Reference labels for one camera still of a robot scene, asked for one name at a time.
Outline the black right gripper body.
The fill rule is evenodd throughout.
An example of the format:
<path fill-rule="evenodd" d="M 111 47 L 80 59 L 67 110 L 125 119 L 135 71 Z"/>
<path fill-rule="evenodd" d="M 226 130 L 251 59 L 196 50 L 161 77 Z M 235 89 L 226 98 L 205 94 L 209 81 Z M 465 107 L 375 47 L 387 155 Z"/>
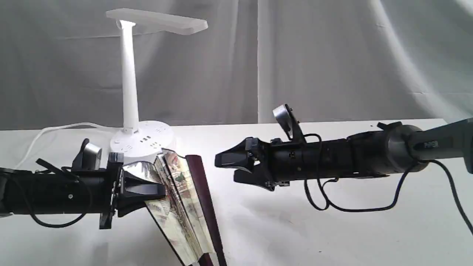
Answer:
<path fill-rule="evenodd" d="M 248 168 L 247 172 L 259 168 L 275 186 L 318 177 L 341 177 L 350 173 L 350 144 L 345 139 L 305 144 L 259 140 L 257 161 L 259 164 Z"/>

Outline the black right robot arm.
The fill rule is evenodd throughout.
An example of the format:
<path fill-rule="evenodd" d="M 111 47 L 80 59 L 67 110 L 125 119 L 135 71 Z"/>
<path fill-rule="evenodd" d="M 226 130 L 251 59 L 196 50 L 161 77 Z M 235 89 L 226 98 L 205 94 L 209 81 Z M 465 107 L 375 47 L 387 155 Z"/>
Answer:
<path fill-rule="evenodd" d="M 378 123 L 344 139 L 308 143 L 255 137 L 215 155 L 215 167 L 233 168 L 236 183 L 274 191 L 291 181 L 326 178 L 377 178 L 423 170 L 427 160 L 463 158 L 472 173 L 472 119 L 422 131 L 401 122 Z"/>

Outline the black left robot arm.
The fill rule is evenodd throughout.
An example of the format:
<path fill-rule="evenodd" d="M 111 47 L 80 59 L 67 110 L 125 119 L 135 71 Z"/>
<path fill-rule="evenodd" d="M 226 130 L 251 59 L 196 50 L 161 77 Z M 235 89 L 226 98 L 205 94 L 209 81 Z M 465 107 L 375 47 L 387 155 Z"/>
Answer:
<path fill-rule="evenodd" d="M 1 217 L 29 215 L 47 228 L 76 224 L 86 214 L 99 214 L 99 228 L 110 229 L 113 216 L 123 217 L 167 194 L 153 181 L 159 174 L 146 161 L 124 164 L 122 153 L 110 153 L 106 168 L 56 168 L 45 160 L 44 171 L 1 169 Z"/>

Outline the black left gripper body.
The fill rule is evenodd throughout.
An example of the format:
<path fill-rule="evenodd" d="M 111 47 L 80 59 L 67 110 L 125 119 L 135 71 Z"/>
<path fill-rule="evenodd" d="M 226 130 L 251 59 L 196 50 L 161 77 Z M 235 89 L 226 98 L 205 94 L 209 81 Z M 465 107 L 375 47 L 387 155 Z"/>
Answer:
<path fill-rule="evenodd" d="M 72 196 L 71 201 L 78 204 L 80 215 L 64 227 L 78 223 L 86 214 L 99 214 L 99 229 L 111 229 L 124 161 L 122 153 L 110 153 L 106 167 L 99 170 L 73 171 L 71 166 L 63 167 L 64 173 L 78 184 L 79 192 L 84 193 Z"/>

